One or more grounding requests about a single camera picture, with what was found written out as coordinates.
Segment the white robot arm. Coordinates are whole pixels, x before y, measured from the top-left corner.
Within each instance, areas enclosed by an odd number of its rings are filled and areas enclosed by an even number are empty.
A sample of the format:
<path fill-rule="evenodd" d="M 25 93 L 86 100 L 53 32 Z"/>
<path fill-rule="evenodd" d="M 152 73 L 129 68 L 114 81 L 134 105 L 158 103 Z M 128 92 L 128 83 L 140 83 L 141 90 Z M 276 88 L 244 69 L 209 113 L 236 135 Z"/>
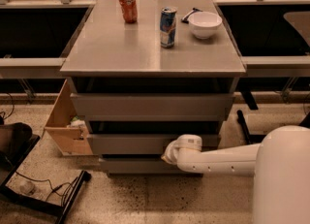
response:
<path fill-rule="evenodd" d="M 310 129 L 282 126 L 259 144 L 202 151 L 202 138 L 182 135 L 162 159 L 188 173 L 251 176 L 253 224 L 310 224 Z"/>

